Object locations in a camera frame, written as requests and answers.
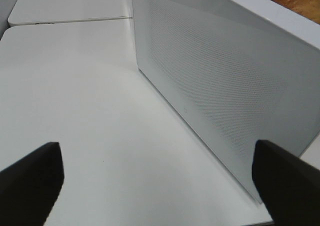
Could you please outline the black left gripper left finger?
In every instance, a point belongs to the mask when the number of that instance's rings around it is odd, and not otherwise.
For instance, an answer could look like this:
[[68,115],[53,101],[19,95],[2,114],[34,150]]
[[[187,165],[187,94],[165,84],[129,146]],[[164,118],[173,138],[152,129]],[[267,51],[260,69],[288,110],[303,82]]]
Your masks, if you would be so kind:
[[64,183],[60,144],[48,142],[0,172],[0,224],[43,226]]

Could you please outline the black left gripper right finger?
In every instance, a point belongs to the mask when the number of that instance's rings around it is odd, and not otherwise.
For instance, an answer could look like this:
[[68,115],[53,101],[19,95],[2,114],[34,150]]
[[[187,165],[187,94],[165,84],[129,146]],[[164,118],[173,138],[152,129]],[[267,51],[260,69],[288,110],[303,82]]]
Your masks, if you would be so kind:
[[269,140],[255,143],[251,177],[276,226],[320,224],[320,171]]

